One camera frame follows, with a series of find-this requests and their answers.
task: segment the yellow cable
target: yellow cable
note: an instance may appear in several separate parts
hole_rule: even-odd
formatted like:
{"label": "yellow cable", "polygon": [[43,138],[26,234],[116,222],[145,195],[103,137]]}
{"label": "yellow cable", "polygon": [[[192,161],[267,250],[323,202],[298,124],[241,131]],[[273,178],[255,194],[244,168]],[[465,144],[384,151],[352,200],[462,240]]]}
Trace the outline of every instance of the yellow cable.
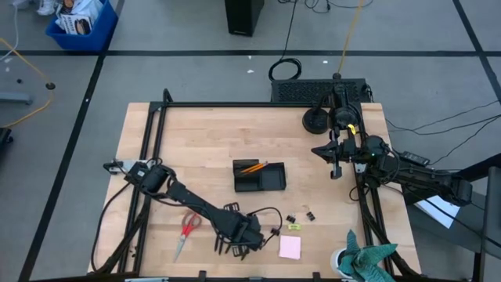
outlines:
{"label": "yellow cable", "polygon": [[[33,64],[31,64],[26,58],[24,58],[23,56],[21,56],[21,54],[19,54],[4,38],[0,38],[0,42],[5,44],[5,46],[9,47],[9,49],[11,49],[20,59],[22,59],[23,62],[25,62],[28,66],[30,66],[34,71],[36,71],[38,74],[40,74],[41,78],[43,80],[45,80],[46,83],[52,83],[51,80],[49,79],[49,77],[47,75],[45,75],[41,70],[39,70],[36,66],[34,66]],[[11,122],[9,123],[8,125],[5,125],[3,126],[3,128],[11,128],[13,127],[14,125],[17,125],[19,124],[20,122],[22,121],[25,121],[27,120],[28,118],[31,118],[33,117],[34,115],[36,115],[37,113],[45,110],[49,105],[50,103],[52,103],[52,101],[54,100],[54,91],[53,90],[49,90],[49,99],[47,100],[47,102],[39,107],[38,109],[32,111],[31,113],[25,115],[24,117],[18,119],[17,121],[14,121],[14,122]]]}
{"label": "yellow cable", "polygon": [[343,68],[344,55],[346,54],[346,50],[348,49],[348,45],[350,44],[351,34],[353,33],[353,30],[355,29],[355,25],[357,24],[357,21],[359,20],[360,11],[362,11],[363,1],[364,0],[359,1],[359,6],[357,7],[356,12],[355,12],[355,17],[353,18],[353,21],[350,24],[350,29],[348,31],[348,35],[346,35],[346,41],[344,41],[344,47],[343,47],[343,55],[341,55],[341,62],[339,62],[339,67],[337,68],[338,74],[341,73],[341,68]]}

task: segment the wooden tabletop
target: wooden tabletop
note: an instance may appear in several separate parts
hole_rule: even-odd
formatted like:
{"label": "wooden tabletop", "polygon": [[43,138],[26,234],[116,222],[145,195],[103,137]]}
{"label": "wooden tabletop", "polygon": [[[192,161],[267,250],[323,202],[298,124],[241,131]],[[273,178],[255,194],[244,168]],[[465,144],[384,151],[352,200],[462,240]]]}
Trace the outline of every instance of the wooden tabletop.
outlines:
{"label": "wooden tabletop", "polygon": [[[118,159],[138,158],[148,106],[148,103],[129,104]],[[389,143],[382,106],[370,103],[363,104],[362,108],[367,132]],[[365,244],[359,203],[348,197],[349,190],[355,186],[355,177],[351,164],[341,164],[343,177],[330,179],[331,166],[311,152],[313,147],[326,145],[329,137],[306,132],[301,124],[304,112],[301,108],[172,107],[167,112],[160,149],[160,157],[176,171],[178,180],[216,207],[236,201],[243,212],[273,206],[284,217],[294,214],[302,230],[289,231],[284,226],[281,234],[301,237],[301,259],[280,258],[278,237],[271,239],[262,250],[252,251],[243,261],[234,258],[231,252],[218,255],[214,252],[214,231],[205,219],[203,225],[189,235],[181,255],[173,263],[181,220],[187,208],[153,202],[142,276],[197,277],[200,270],[206,270],[209,277],[308,278],[313,272],[320,272],[325,278],[339,277],[330,267],[330,256],[345,247],[348,231],[354,230],[359,244]],[[155,130],[153,126],[150,153]],[[235,193],[232,161],[248,158],[284,162],[287,188],[284,191]],[[124,184],[122,175],[111,176],[106,201]],[[106,261],[124,236],[131,195],[132,189],[129,189],[119,196],[104,216],[96,249],[98,266]],[[400,255],[411,268],[420,272],[402,195],[381,188],[380,201],[388,239],[398,244]],[[307,219],[308,210],[315,215],[315,221]],[[266,237],[271,228],[279,224],[274,211],[259,213],[258,218]],[[132,269],[130,262],[134,255],[132,245],[128,269]]]}

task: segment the blue bin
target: blue bin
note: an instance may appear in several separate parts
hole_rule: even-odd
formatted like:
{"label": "blue bin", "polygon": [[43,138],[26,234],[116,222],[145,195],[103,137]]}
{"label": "blue bin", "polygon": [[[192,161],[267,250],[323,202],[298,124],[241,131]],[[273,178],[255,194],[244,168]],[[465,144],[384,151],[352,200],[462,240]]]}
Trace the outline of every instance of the blue bin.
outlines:
{"label": "blue bin", "polygon": [[103,8],[98,18],[92,26],[90,34],[75,35],[66,34],[57,24],[57,16],[54,16],[50,25],[45,30],[45,34],[54,38],[57,44],[65,50],[74,51],[94,51],[103,50],[108,37],[117,24],[118,17],[113,7],[108,0],[100,0],[103,3]]}

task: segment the scissors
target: scissors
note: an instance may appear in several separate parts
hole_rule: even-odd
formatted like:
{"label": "scissors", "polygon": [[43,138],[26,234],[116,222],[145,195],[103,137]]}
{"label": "scissors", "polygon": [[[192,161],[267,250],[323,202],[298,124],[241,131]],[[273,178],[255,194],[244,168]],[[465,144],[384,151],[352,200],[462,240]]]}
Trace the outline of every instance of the scissors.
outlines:
{"label": "scissors", "polygon": [[185,245],[186,238],[188,235],[202,223],[202,218],[194,211],[188,211],[185,217],[182,218],[182,232],[179,237],[178,248],[175,252],[174,262],[178,259],[181,253],[182,246]]}

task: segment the gray floor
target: gray floor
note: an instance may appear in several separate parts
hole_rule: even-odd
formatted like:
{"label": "gray floor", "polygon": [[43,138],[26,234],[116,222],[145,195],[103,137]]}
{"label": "gray floor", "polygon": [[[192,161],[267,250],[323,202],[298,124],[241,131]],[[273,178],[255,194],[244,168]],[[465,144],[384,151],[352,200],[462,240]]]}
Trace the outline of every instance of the gray floor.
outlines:
{"label": "gray floor", "polygon": [[[0,36],[14,41],[12,9],[0,3]],[[356,2],[343,0],[348,4]],[[475,33],[486,50],[501,50],[495,0],[463,0]],[[113,50],[223,50],[281,49],[287,35],[292,5],[268,0],[253,38],[229,35],[222,0],[126,0],[110,49]],[[290,49],[342,49],[353,10],[333,7],[315,14],[297,7]],[[45,36],[48,19],[33,9],[20,11],[20,49],[57,50]],[[353,50],[472,51],[473,46],[449,0],[375,0],[362,11],[353,35]],[[94,56],[31,56],[57,84],[56,100],[36,117],[14,128],[16,142],[0,161],[0,281],[14,281],[49,195],[73,128],[77,111],[96,63]],[[101,165],[116,152],[126,106],[130,102],[160,99],[170,89],[177,101],[269,101],[268,68],[277,56],[108,56],[65,178],[54,216],[32,279],[84,274],[93,233],[103,206],[109,176]],[[329,78],[338,56],[300,56],[302,78]],[[501,58],[489,58],[501,75]],[[294,70],[277,68],[276,77]],[[345,78],[366,78],[387,118],[413,127],[496,100],[476,57],[348,57]],[[17,84],[16,79],[23,79]],[[34,105],[0,104],[0,125],[44,103],[43,82],[14,58],[0,63],[2,90],[28,92]],[[473,114],[430,128],[440,130],[499,113],[495,104]],[[413,136],[392,132],[398,150],[411,150],[432,161],[446,154],[478,126],[440,136]],[[496,142],[501,121],[496,121],[438,168],[462,168],[501,151]],[[475,185],[484,191],[482,183]],[[459,279],[470,276],[473,254],[413,230],[423,272],[432,277]],[[501,264],[489,260],[488,279],[496,280]]]}

